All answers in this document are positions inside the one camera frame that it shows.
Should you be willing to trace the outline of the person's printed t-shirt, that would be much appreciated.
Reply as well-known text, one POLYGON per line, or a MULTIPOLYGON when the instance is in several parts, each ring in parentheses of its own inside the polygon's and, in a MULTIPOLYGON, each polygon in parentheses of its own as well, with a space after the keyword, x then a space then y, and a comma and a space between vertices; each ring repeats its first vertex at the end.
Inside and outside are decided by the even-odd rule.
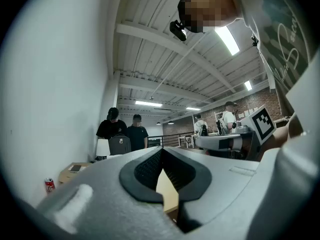
POLYGON ((258 40, 269 87, 278 96, 281 115, 294 109, 286 95, 316 53, 312 28, 297 0, 236 0, 244 24, 258 40))

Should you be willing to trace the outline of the brown cardboard box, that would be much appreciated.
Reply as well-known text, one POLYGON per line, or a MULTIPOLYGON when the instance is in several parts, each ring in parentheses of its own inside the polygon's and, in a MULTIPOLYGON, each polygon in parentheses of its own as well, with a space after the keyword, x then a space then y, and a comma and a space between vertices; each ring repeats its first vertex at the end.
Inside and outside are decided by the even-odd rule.
POLYGON ((59 176, 58 176, 58 182, 60 184, 64 184, 69 182, 71 179, 73 179, 74 177, 76 177, 80 172, 78 173, 71 173, 70 172, 70 167, 72 167, 73 165, 81 165, 81 170, 80 172, 82 172, 84 169, 86 169, 87 167, 89 167, 90 165, 92 165, 92 163, 90 162, 73 162, 70 165, 68 165, 65 169, 63 169, 59 176))

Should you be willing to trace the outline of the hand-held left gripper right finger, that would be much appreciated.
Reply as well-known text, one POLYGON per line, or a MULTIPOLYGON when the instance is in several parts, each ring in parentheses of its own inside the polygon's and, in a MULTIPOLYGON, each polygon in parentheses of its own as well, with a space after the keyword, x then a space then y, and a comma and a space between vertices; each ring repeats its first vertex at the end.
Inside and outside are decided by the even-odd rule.
POLYGON ((182 155, 210 171, 211 177, 202 177, 188 194, 196 193, 201 186, 207 189, 199 199, 179 204, 181 193, 171 172, 162 171, 164 212, 185 232, 206 225, 223 212, 249 183, 259 166, 256 161, 221 158, 205 155, 201 150, 165 147, 170 155, 182 155))

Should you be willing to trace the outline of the white table lamp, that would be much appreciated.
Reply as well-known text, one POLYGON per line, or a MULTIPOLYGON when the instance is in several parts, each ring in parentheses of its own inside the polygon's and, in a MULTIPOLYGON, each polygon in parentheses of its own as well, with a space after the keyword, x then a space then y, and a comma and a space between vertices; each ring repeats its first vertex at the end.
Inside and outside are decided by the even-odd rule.
POLYGON ((97 147, 96 147, 96 158, 100 160, 107 159, 108 156, 111 154, 109 141, 107 139, 98 139, 97 147))

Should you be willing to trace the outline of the black metal railing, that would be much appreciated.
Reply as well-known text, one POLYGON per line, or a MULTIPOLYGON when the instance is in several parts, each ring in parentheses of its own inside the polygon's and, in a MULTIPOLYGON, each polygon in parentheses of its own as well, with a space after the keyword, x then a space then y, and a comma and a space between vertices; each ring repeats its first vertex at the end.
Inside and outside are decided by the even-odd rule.
POLYGON ((193 132, 149 136, 147 138, 147 147, 186 147, 186 137, 191 135, 193 135, 193 132))

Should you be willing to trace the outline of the red soda can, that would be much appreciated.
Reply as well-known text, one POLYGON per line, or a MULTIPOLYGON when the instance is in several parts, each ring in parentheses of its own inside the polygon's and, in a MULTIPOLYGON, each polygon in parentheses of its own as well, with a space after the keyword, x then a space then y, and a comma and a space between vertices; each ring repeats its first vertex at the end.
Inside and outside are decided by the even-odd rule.
POLYGON ((51 193, 56 188, 53 179, 50 177, 44 179, 44 184, 47 194, 51 193))

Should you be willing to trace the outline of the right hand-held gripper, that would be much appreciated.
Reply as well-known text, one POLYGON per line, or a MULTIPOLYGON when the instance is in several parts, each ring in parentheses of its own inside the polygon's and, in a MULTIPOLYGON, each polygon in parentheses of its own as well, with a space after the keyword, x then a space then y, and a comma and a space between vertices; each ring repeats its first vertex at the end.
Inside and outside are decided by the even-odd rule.
POLYGON ((247 160, 256 160, 262 145, 275 132, 266 106, 263 105, 253 113, 232 124, 234 132, 226 135, 199 136, 195 145, 212 151, 246 151, 247 160))

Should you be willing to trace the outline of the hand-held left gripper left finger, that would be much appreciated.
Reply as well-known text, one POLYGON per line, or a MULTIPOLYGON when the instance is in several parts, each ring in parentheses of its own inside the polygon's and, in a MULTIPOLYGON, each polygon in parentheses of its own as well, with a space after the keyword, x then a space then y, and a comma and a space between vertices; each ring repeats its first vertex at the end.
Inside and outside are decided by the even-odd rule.
POLYGON ((179 240, 184 234, 164 213, 162 204, 137 201, 122 187, 121 168, 153 148, 134 151, 94 163, 42 200, 37 211, 52 221, 81 184, 93 194, 84 211, 74 222, 81 240, 179 240))

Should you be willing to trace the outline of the grey backpack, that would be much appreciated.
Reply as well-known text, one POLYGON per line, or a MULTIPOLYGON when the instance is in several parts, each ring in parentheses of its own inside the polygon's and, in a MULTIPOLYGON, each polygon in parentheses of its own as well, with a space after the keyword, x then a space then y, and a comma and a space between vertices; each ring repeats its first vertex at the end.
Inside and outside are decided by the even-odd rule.
POLYGON ((124 134, 117 134, 108 140, 110 155, 124 155, 131 152, 131 141, 124 134))

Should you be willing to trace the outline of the person's right forearm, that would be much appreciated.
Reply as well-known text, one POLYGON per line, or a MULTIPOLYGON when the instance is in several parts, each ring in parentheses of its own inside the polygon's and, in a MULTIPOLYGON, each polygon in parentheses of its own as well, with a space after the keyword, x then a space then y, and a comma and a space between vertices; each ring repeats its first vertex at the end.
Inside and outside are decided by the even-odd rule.
POLYGON ((285 126, 277 128, 274 133, 263 143, 257 161, 260 162, 264 153, 270 149, 281 148, 289 139, 300 136, 303 132, 302 125, 294 112, 285 126))

